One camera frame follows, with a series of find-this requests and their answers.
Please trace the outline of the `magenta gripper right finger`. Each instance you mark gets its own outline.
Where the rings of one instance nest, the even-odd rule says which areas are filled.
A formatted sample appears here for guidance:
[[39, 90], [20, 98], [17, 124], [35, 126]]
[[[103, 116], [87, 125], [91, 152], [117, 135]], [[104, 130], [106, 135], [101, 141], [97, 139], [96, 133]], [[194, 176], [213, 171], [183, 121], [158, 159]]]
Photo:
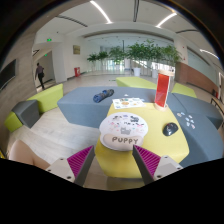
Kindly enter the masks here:
[[160, 157], [137, 145], [133, 146], [132, 154], [145, 185], [182, 169], [182, 166], [168, 155]]

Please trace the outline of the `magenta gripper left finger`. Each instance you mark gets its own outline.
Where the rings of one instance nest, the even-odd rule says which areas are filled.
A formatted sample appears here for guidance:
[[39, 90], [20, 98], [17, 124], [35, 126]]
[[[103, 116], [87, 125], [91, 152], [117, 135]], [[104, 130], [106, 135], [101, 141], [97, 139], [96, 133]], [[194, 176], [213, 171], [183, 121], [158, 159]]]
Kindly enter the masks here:
[[93, 146], [89, 146], [69, 158], [59, 158], [47, 171], [76, 185], [83, 186], [95, 156]]

